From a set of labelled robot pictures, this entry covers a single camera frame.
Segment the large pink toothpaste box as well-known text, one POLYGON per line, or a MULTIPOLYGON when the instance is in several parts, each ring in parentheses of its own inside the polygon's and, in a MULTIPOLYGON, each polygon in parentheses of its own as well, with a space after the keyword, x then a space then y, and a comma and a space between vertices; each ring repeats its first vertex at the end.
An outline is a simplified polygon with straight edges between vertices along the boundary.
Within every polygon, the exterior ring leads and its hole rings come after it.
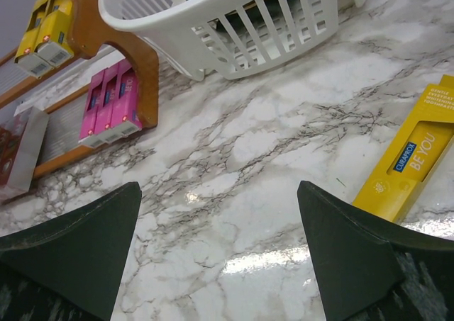
POLYGON ((96 125, 104 73, 105 70, 103 69, 96 73, 91 79, 79 133, 78 143, 92 149, 102 144, 102 141, 94 134, 94 129, 96 125))

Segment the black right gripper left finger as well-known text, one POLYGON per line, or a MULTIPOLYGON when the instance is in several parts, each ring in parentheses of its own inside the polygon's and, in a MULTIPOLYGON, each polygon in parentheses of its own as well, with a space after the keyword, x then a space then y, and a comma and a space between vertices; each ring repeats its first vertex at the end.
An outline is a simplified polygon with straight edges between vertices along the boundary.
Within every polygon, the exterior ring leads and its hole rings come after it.
POLYGON ((141 198, 130 182, 1 237, 1 319, 110 320, 141 198))

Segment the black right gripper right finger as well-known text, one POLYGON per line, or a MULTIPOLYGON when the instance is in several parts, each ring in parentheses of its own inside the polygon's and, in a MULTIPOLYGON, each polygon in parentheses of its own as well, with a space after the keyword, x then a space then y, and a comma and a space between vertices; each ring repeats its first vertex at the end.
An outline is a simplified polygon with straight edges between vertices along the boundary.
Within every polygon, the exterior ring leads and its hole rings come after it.
POLYGON ((453 241, 303 181, 297 198, 327 320, 452 320, 453 241))

